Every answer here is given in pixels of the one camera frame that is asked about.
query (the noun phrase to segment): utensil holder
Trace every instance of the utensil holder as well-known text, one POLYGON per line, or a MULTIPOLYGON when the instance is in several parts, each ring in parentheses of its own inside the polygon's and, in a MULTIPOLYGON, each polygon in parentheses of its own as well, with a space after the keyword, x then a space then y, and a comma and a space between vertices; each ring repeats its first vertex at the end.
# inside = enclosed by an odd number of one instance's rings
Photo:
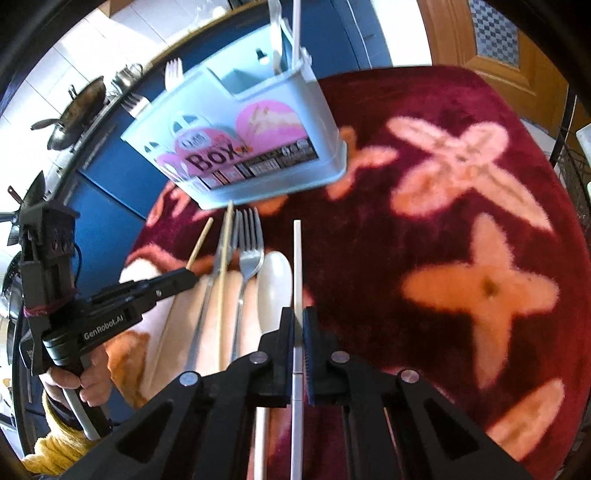
POLYGON ((281 73, 272 69, 267 25, 190 69, 121 136, 203 209, 318 187, 345 173, 346 144, 311 57, 298 48, 294 61, 294 36, 280 23, 281 73), (153 143, 166 148, 165 160, 154 157, 153 143))

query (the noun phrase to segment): person's hand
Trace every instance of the person's hand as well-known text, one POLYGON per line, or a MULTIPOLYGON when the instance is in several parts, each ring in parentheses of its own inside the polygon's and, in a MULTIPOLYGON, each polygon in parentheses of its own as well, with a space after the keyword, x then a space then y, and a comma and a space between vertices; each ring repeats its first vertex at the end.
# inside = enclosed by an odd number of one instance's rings
POLYGON ((59 367, 51 367, 39 375, 47 395, 70 408, 62 388, 75 389, 82 386, 80 399, 91 407, 98 407, 109 400, 111 395, 111 372, 107 368, 109 357, 105 347, 100 345, 90 354, 92 365, 78 378, 73 373, 59 367))

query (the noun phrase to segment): white spoon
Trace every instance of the white spoon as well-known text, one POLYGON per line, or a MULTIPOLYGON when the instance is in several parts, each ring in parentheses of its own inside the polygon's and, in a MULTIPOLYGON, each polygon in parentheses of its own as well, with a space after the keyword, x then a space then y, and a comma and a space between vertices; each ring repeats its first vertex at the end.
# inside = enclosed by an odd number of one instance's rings
POLYGON ((258 309, 261 333, 279 328, 281 309, 291 305, 291 266, 281 252, 265 255, 260 272, 256 277, 258 309))
MULTIPOLYGON (((261 333, 279 328, 281 310, 291 305, 292 275, 290 262, 281 252, 265 255, 257 282, 257 309, 261 333)), ((267 431, 269 409, 256 409, 255 422, 255 480, 267 477, 267 431)))

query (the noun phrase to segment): fork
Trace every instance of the fork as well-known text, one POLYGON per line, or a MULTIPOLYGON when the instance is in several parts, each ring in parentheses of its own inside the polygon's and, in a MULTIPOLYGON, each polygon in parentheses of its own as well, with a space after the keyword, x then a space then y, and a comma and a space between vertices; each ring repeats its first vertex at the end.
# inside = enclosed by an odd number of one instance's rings
POLYGON ((170 60, 164 69, 164 87, 170 92, 183 82, 183 61, 181 59, 170 60))
POLYGON ((261 218, 258 210, 248 209, 236 213, 238 227, 239 263, 242 274, 242 284, 238 293, 236 320, 234 324, 234 339, 232 341, 232 355, 230 361, 236 360, 240 354, 240 330, 242 327, 242 311, 244 308, 244 292, 246 284, 261 269, 265 257, 265 245, 262 241, 261 218))
MULTIPOLYGON (((222 225, 226 223, 226 217, 224 216, 224 221, 222 225)), ((222 269, 222 250, 223 250, 223 228, 220 232, 220 238, 217 241, 217 250, 216 256, 213 259, 213 270, 212 274, 209 275, 209 279, 207 281, 207 286, 205 287, 205 295, 203 296, 203 303, 201 304, 201 309, 199 310, 199 318, 197 319, 197 327, 195 328, 195 332, 193 333, 193 339, 191 340, 191 346, 189 347, 189 355, 187 357, 187 362, 185 363, 185 370, 194 370, 195 365, 197 364, 197 357, 199 356, 199 343, 201 341, 201 335, 203 333, 203 324, 205 323, 205 317, 207 316, 207 308, 209 307, 209 300, 212 296, 213 284, 216 281, 216 278, 220 274, 222 269)), ((238 220, 237 218, 234 219, 234 226, 232 229, 232 240, 228 245, 228 256, 226 257, 226 261, 229 264, 230 260, 232 260, 232 255, 236 251, 236 247, 238 246, 238 220)))
POLYGON ((129 93, 122 101, 121 106, 132 117, 137 118, 138 115, 150 104, 150 101, 137 93, 129 93))

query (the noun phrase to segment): wok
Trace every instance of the wok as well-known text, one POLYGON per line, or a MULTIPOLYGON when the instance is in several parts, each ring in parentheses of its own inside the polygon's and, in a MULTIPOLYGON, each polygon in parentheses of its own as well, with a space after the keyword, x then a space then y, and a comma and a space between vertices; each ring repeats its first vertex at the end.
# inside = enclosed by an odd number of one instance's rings
MULTIPOLYGON (((18 203, 25 206, 35 205, 43 200, 45 197, 45 177, 43 172, 39 172, 39 175, 33 180, 31 186, 27 190, 25 197, 21 200, 16 192, 13 191, 12 187, 9 187, 8 191, 13 196, 18 203)), ((19 215, 21 213, 21 207, 14 212, 0 212, 0 223, 2 222, 12 222, 12 228, 10 233, 8 234, 8 243, 7 245, 10 247, 11 245, 16 245, 19 241, 19 215)))
POLYGON ((48 150, 65 150, 76 143, 105 103, 106 87, 102 76, 86 85, 80 93, 76 93, 73 85, 68 92, 72 102, 60 118, 48 118, 31 125, 31 130, 55 125, 47 141, 48 150))

